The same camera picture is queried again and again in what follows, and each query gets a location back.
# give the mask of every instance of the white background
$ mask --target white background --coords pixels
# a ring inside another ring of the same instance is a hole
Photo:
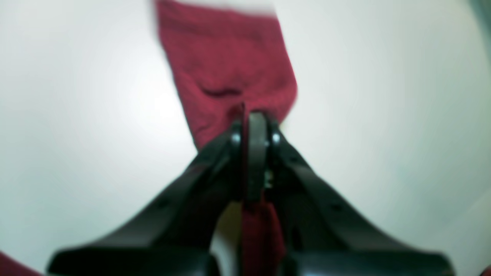
[[[299,84],[289,141],[378,227],[478,275],[491,264],[491,44],[475,2],[274,6]],[[1,250],[44,271],[195,154],[151,2],[0,0]]]

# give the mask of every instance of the red towel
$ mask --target red towel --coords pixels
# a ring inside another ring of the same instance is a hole
[[[259,110],[282,121],[297,84],[274,16],[156,1],[159,36],[200,149],[237,117]],[[285,253],[274,208],[243,207],[243,275],[273,275]]]
[[[0,276],[40,276],[40,274],[0,252]]]

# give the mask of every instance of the white surface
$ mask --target white surface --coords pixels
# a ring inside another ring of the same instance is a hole
[[[491,264],[491,50],[470,2],[275,7],[299,84],[289,141],[379,227],[478,275]],[[0,0],[0,249],[39,271],[195,154],[151,8]]]

